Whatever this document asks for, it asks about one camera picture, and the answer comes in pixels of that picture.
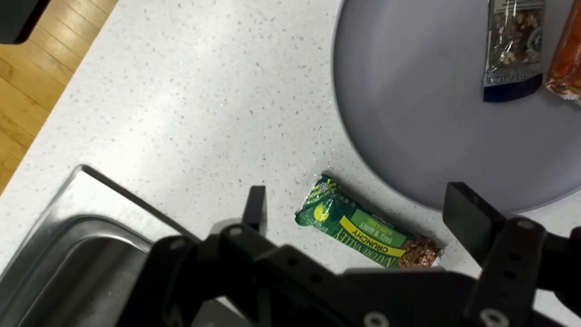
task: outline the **stainless steel sink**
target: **stainless steel sink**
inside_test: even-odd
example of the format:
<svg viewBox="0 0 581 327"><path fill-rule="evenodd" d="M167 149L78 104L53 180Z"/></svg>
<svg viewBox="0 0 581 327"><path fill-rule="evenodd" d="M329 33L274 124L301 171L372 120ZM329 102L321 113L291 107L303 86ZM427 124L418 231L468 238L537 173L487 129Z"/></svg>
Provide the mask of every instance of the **stainless steel sink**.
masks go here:
<svg viewBox="0 0 581 327"><path fill-rule="evenodd" d="M0 325L114 325L151 244L176 229L94 169L76 169L2 275ZM216 302L194 325L205 322L247 325Z"/></svg>

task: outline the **white countertop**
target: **white countertop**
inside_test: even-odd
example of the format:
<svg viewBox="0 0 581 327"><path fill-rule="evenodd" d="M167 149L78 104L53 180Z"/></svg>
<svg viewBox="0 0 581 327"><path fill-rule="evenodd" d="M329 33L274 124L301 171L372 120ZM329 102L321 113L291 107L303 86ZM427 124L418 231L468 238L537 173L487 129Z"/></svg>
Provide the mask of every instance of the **white countertop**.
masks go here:
<svg viewBox="0 0 581 327"><path fill-rule="evenodd" d="M334 271L376 265L294 224L321 171L407 226L452 240L439 213L379 182L347 138L330 69L340 6L120 0L0 198L0 269L78 164L200 236L240 218L249 187L263 184L269 238ZM567 220L579 204L570 196L528 216L567 235L581 222ZM458 244L441 265L478 273Z"/></svg>

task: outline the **gray plate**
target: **gray plate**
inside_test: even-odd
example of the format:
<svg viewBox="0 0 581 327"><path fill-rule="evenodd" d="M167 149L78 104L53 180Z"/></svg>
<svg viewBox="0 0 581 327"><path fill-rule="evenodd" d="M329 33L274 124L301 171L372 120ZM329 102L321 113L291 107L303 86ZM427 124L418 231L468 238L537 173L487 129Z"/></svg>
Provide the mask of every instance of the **gray plate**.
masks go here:
<svg viewBox="0 0 581 327"><path fill-rule="evenodd" d="M545 67L570 0L548 2ZM461 180L503 211L581 186L581 113L545 91L483 104L487 0L345 2L334 78L363 160L409 198L441 207Z"/></svg>

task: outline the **packaged snack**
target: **packaged snack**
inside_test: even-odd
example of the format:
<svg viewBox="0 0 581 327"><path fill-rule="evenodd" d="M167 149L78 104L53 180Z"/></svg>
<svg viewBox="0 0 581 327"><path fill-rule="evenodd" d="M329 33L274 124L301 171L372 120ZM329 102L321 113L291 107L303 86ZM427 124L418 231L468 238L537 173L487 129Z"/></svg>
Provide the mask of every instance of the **packaged snack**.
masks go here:
<svg viewBox="0 0 581 327"><path fill-rule="evenodd" d="M581 104L581 0L576 0L552 60L547 89Z"/></svg>
<svg viewBox="0 0 581 327"><path fill-rule="evenodd" d="M429 238L396 229L360 206L327 175L296 213L296 224L320 229L383 267L430 267L439 253Z"/></svg>
<svg viewBox="0 0 581 327"><path fill-rule="evenodd" d="M543 86L545 0L490 0L485 102L510 102Z"/></svg>

